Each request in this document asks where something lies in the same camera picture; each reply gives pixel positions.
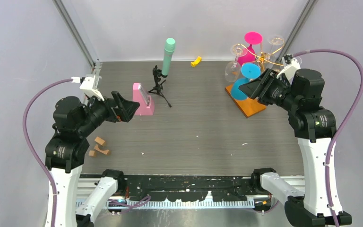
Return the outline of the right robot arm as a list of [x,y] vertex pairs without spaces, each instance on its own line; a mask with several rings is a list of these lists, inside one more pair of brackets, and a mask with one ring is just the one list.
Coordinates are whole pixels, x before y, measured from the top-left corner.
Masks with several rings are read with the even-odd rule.
[[248,98],[287,111],[303,159],[305,190],[295,189],[272,168],[255,169],[251,189],[257,194],[271,193],[284,206],[294,227],[352,224],[352,216],[343,210],[336,189],[333,138],[337,126],[334,114],[320,106],[324,84],[315,70],[298,69],[289,82],[284,73],[267,69],[239,86]]

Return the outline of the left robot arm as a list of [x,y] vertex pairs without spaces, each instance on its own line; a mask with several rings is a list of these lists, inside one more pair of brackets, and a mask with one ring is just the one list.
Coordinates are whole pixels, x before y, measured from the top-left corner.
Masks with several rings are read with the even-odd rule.
[[112,98],[96,96],[85,105],[68,96],[56,103],[53,118],[55,133],[45,148],[45,166],[50,174],[47,227],[92,227],[108,199],[126,190],[124,173],[106,169],[85,202],[76,207],[78,182],[89,148],[88,136],[103,122],[129,122],[140,107],[119,92]]

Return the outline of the blue wine glass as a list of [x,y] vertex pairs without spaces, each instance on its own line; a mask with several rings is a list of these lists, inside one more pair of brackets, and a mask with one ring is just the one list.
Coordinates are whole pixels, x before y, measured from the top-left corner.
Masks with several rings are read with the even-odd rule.
[[259,66],[253,63],[245,63],[241,68],[241,74],[243,77],[236,80],[230,90],[231,97],[238,101],[243,101],[248,98],[248,96],[239,89],[239,86],[258,78],[261,74],[261,70]]

